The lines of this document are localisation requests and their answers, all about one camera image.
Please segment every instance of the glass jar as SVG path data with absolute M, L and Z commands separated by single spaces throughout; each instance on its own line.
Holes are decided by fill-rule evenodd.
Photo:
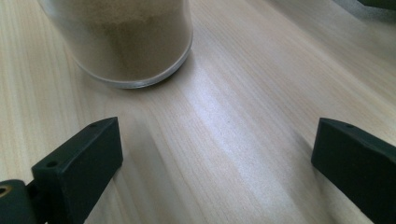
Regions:
M 77 64 L 117 88 L 172 75 L 192 42 L 188 0 L 37 0 Z

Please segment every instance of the screw hole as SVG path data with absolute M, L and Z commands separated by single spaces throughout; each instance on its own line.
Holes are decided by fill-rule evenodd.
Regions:
M 11 186 L 0 186 L 0 198 L 6 196 L 11 191 Z
M 54 167 L 57 166 L 58 162 L 57 161 L 50 161 L 49 163 L 47 163 L 47 167 Z

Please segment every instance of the wood grain surface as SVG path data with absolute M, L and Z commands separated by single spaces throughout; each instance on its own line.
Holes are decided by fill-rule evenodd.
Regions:
M 396 13 L 355 0 L 190 0 L 184 65 L 140 90 L 84 73 L 34 0 L 0 1 L 0 177 L 119 117 L 87 223 L 371 223 L 310 163 L 320 117 L 396 145 Z

